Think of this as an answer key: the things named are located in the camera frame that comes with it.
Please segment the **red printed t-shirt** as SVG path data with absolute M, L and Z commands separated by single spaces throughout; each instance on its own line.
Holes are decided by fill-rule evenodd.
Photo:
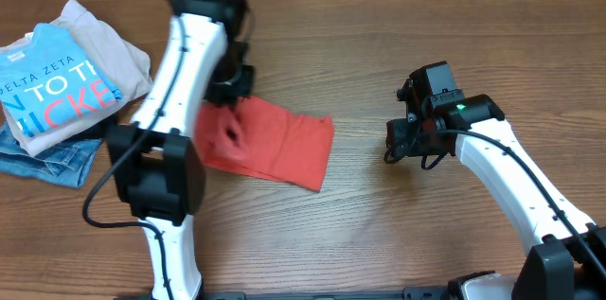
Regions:
M 203 105 L 193 142 L 205 166 L 319 192 L 334 136 L 330 116 L 296 115 L 259 97 Z

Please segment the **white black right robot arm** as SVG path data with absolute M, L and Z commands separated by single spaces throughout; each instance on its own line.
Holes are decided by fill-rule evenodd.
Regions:
M 465 97 L 449 64 L 436 62 L 411 73 L 397 98 L 406 115 L 386 124 L 384 161 L 418 157 L 429 170 L 448 155 L 457 157 L 499 204 L 526 256 L 518 275 L 477 272 L 445 287 L 406 288 L 403 298 L 604 298 L 604 228 L 548 180 L 489 96 Z

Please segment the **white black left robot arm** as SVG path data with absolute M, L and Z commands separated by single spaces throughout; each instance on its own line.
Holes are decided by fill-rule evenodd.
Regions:
M 107 132 L 118 198 L 151 253 L 150 299 L 201 299 L 193 236 L 205 169 L 193 133 L 205 102 L 233 106 L 250 95 L 255 69 L 239 40 L 246 0 L 169 0 L 169 41 L 152 89 L 129 124 Z

